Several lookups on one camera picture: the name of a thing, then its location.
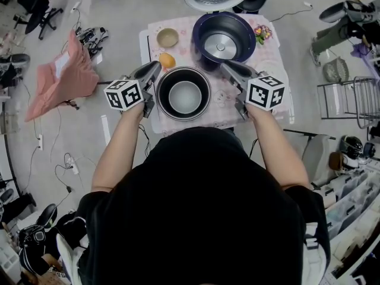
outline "metal rack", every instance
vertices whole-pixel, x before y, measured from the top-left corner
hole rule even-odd
[[[373,77],[355,77],[342,83],[318,85],[321,119],[357,119],[361,129],[377,122],[380,119],[378,83]]]

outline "chair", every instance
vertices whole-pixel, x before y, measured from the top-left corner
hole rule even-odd
[[[39,25],[41,31],[39,34],[39,39],[43,40],[43,32],[46,26],[49,26],[52,30],[55,30],[56,27],[51,24],[51,19],[58,13],[63,13],[63,9],[52,8],[49,9],[49,0],[17,0],[27,12],[31,13],[29,21],[24,21],[20,16],[14,16],[13,20],[16,21],[16,28],[19,24],[25,24],[25,34],[31,33]]]
[[[284,129],[286,132],[302,134],[308,137],[308,143],[302,154],[302,162],[305,165],[309,180],[318,185],[326,170],[330,147],[328,140],[336,140],[324,134],[315,134],[303,131]]]

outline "office chair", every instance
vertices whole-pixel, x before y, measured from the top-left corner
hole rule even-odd
[[[38,25],[41,27],[41,31],[39,34],[39,39],[43,40],[43,32],[46,26],[49,26],[52,30],[55,30],[56,27],[52,26],[50,20],[58,13],[63,13],[63,9],[52,8],[49,9],[49,0],[17,0],[19,4],[21,4],[27,12],[31,13],[29,21],[24,21],[20,16],[14,16],[13,20],[16,21],[17,27],[19,24],[25,24],[25,34],[31,33]]]

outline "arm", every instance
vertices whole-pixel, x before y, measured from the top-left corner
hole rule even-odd
[[[51,254],[44,254],[41,257],[44,259],[45,262],[47,262],[49,264],[50,267],[54,266],[55,268],[57,268],[58,271],[62,271],[62,266],[56,260],[56,258],[54,256],[52,256]]]
[[[247,104],[246,108],[249,117],[254,122],[267,170],[283,189],[295,185],[309,188],[306,169],[271,112],[266,112],[251,104]]]
[[[144,103],[125,111],[96,167],[92,192],[110,192],[132,169]]]

